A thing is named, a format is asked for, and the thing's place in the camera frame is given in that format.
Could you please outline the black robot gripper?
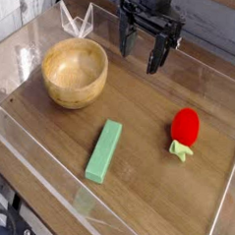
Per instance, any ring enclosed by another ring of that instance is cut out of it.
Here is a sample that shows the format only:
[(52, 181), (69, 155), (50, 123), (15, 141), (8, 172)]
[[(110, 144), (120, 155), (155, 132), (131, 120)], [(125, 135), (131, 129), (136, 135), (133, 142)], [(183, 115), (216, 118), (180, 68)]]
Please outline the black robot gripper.
[(119, 18), (123, 57), (130, 55), (134, 48), (137, 28), (156, 36), (147, 64), (147, 73), (151, 75), (164, 64), (170, 47), (179, 46), (181, 29), (186, 24), (184, 16), (174, 10), (172, 0), (120, 0)]

